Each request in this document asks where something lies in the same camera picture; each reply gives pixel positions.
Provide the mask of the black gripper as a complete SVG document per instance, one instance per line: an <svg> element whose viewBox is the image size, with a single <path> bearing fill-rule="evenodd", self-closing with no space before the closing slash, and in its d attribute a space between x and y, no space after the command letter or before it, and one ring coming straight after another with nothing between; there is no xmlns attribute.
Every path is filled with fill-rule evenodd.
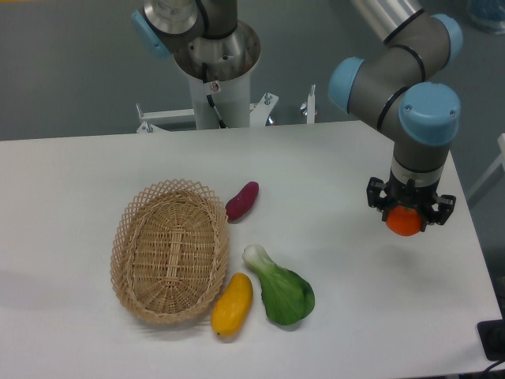
<svg viewBox="0 0 505 379"><path fill-rule="evenodd" d="M429 186L415 186L413 179L408 184L400 182L396 178L390 178L388 182L371 177L366 187L368 206L375 208L382 215L382 221L386 222L390 211L396 206L420 209L422 219L421 232L425 232L427 226L443 226L451 217L457 201L454 195L438 195L436 190L438 182Z"/></svg>

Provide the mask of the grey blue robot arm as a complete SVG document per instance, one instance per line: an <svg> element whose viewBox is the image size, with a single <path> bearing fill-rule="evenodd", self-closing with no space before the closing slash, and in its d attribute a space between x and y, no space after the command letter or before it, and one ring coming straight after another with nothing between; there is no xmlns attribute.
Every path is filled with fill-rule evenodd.
<svg viewBox="0 0 505 379"><path fill-rule="evenodd" d="M442 225L456 199L436 190L458 132L457 94L431 77L463 44L458 23L429 15L416 1L357 1L355 8L383 41L375 61L347 58L328 83L332 103L394 144L387 181L371 178L368 205L387 227L411 236ZM250 106L250 75L260 58L257 34L238 19L235 1L146 1L133 27L150 52L173 57L189 80L196 126L263 126Z"/></svg>

